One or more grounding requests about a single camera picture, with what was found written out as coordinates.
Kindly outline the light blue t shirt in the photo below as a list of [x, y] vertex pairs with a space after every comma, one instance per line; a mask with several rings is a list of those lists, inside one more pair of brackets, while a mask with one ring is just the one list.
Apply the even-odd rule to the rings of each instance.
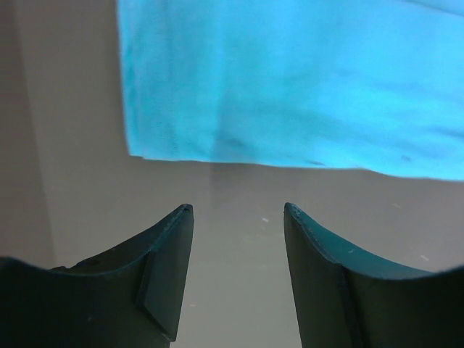
[[128, 152], [463, 179], [461, 1], [119, 1]]

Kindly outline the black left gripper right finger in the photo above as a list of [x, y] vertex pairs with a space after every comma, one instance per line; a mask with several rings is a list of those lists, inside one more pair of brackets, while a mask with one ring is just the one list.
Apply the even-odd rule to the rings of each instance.
[[303, 347], [461, 347], [463, 268], [428, 272], [329, 231], [295, 204], [284, 237]]

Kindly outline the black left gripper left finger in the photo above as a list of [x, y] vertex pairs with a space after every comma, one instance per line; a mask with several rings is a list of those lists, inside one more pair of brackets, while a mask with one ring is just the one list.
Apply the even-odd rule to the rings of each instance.
[[177, 339], [194, 232], [183, 204], [71, 268], [1, 259], [3, 347], [169, 347]]

